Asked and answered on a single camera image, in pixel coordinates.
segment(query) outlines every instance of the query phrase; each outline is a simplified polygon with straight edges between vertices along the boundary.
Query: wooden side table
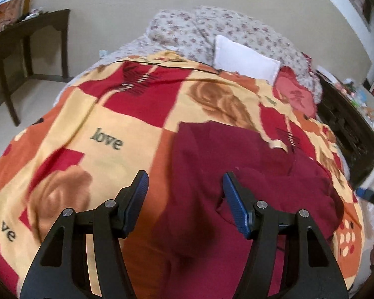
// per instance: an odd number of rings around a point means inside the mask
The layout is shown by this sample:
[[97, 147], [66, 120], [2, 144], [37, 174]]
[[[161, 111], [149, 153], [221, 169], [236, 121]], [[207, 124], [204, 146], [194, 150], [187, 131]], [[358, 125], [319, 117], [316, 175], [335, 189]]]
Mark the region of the wooden side table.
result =
[[374, 167], [374, 131], [360, 112], [334, 85], [317, 74], [323, 87], [318, 105], [320, 119], [330, 126], [348, 164], [353, 189], [358, 188]]
[[27, 77], [33, 75], [32, 55], [31, 55], [31, 35], [47, 26], [53, 26], [55, 30], [61, 32], [61, 66], [64, 79], [68, 74], [68, 21], [69, 9], [41, 14], [40, 16], [22, 21], [12, 25], [0, 33], [0, 85], [3, 90], [4, 100], [10, 112], [14, 124], [20, 124], [18, 115], [11, 100], [11, 93], [7, 84], [7, 78], [4, 71], [4, 59], [11, 55], [17, 44], [23, 43], [23, 57]]

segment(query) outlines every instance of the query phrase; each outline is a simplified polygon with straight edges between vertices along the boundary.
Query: red cloth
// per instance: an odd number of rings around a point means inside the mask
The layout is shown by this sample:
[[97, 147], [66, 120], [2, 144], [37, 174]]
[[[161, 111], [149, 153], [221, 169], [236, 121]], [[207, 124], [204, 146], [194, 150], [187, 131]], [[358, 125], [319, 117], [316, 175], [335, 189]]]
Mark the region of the red cloth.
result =
[[278, 72], [274, 83], [275, 95], [281, 93], [292, 108], [302, 111], [306, 116], [314, 118], [317, 106], [314, 103], [312, 93], [300, 85], [292, 68], [284, 66]]
[[[327, 239], [342, 219], [343, 204], [329, 176], [302, 150], [270, 149], [257, 132], [244, 128], [181, 123], [172, 192], [154, 229], [168, 260], [161, 299], [233, 297], [252, 241], [237, 231], [223, 198], [222, 176], [230, 170], [275, 209], [307, 209]], [[279, 291], [282, 270], [278, 250], [269, 294]]]

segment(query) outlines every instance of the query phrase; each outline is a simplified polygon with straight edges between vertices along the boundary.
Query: white floor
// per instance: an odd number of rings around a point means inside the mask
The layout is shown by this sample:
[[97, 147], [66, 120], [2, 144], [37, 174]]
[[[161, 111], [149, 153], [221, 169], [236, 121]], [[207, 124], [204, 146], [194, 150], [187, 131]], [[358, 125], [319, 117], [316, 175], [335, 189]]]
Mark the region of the white floor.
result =
[[64, 86], [65, 83], [31, 79], [13, 93], [12, 100], [21, 120], [18, 127], [14, 125], [7, 106], [0, 106], [0, 157], [16, 134], [52, 108], [57, 94]]

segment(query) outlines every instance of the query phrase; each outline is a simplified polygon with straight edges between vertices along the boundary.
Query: white pillow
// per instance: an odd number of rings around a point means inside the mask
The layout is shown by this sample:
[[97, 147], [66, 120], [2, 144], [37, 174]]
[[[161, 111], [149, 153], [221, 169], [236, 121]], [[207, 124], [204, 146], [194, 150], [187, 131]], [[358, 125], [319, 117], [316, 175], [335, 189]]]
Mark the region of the white pillow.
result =
[[263, 56], [244, 45], [234, 43], [224, 36], [216, 36], [214, 68], [228, 72], [238, 72], [257, 79], [265, 79], [274, 85], [281, 62]]

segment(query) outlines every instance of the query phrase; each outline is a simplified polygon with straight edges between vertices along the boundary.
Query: table leg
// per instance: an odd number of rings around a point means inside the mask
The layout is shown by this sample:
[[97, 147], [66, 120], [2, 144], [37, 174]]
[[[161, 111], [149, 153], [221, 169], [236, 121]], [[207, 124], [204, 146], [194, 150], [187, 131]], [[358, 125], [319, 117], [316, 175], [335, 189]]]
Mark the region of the table leg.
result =
[[17, 116], [17, 113], [15, 111], [14, 105], [11, 100], [10, 89], [8, 87], [7, 79], [5, 77], [4, 62], [1, 57], [0, 57], [0, 85], [1, 85], [1, 89], [3, 90], [4, 100], [7, 105], [8, 111], [10, 112], [10, 116], [12, 120], [14, 121], [14, 124], [16, 126], [19, 126], [21, 122], [19, 121], [19, 118]]
[[26, 67], [26, 75], [27, 77], [29, 77], [33, 75], [30, 36], [24, 37], [22, 39], [22, 49], [23, 49], [23, 59], [25, 62], [25, 67]]
[[68, 30], [61, 31], [61, 65], [63, 78], [68, 78]]

